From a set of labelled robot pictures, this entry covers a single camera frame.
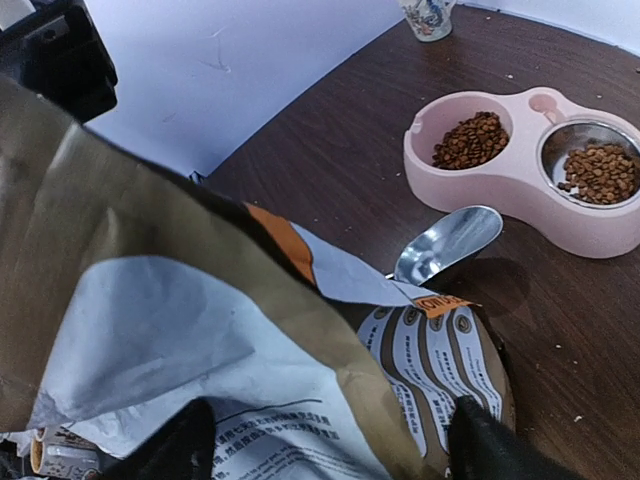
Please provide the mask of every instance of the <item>dry pet food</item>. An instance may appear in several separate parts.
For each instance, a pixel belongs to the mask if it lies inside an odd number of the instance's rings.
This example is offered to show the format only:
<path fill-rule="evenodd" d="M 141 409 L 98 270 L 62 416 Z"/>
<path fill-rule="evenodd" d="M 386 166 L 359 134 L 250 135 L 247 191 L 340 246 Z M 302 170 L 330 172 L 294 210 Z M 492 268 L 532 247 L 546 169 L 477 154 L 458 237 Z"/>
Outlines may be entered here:
<path fill-rule="evenodd" d="M 636 191 L 634 159 L 616 145 L 588 145 L 571 150 L 564 164 L 566 183 L 558 188 L 583 202 L 613 205 L 630 198 Z"/>
<path fill-rule="evenodd" d="M 500 117 L 492 112 L 478 112 L 475 117 L 444 135 L 436 145 L 433 166 L 444 170 L 473 168 L 495 158 L 509 143 Z"/>

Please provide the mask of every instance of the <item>wooden surface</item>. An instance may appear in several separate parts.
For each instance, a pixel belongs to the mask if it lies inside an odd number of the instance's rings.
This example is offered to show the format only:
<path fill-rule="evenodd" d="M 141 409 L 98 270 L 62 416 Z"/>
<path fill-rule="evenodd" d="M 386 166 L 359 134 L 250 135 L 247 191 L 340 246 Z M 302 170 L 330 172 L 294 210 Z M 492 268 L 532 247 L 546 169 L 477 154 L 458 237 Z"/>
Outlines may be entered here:
<path fill-rule="evenodd" d="M 426 103 L 460 90 L 546 85 L 640 126 L 640 59 L 496 13 L 458 7 L 453 20 L 454 33 L 430 45 L 404 22 L 390 30 L 208 184 L 388 272 L 403 245 L 442 216 L 413 197 L 402 168 L 402 135 Z M 581 259 L 508 219 L 449 290 L 482 303 L 507 342 L 521 435 L 588 478 L 640 477 L 639 251 Z"/>

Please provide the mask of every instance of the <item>metal scoop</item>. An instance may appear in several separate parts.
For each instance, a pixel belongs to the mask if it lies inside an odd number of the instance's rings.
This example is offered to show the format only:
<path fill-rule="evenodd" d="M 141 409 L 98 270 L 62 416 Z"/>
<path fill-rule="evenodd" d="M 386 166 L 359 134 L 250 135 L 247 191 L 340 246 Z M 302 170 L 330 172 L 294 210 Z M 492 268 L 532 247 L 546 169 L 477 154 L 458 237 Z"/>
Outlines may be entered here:
<path fill-rule="evenodd" d="M 402 251 L 393 277 L 413 285 L 439 289 L 493 242 L 504 222 L 490 207 L 461 208 L 441 218 Z"/>

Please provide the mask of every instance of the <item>pet food bag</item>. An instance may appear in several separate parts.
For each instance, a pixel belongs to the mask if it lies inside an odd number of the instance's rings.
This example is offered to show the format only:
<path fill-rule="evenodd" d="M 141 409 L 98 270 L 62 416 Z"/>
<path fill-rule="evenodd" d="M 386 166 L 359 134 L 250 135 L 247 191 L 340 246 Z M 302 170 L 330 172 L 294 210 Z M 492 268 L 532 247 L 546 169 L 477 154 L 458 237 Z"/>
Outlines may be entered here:
<path fill-rule="evenodd" d="M 122 458 L 204 397 L 215 479 L 425 480 L 447 475 L 456 398 L 513 426 L 477 307 L 118 150 L 6 78 L 0 105 L 0 431 L 63 425 Z"/>

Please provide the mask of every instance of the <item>ceramic cup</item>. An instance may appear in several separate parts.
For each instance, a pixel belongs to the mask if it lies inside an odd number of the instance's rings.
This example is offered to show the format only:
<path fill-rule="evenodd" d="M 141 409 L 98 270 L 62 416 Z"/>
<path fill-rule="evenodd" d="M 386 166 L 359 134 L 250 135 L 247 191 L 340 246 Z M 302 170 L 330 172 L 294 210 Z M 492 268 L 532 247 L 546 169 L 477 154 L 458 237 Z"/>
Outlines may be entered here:
<path fill-rule="evenodd" d="M 451 33 L 451 10 L 457 0 L 398 0 L 413 33 L 421 42 L 435 42 Z"/>
<path fill-rule="evenodd" d="M 31 442 L 31 468 L 42 476 L 90 480 L 100 471 L 97 447 L 65 428 L 45 428 Z"/>

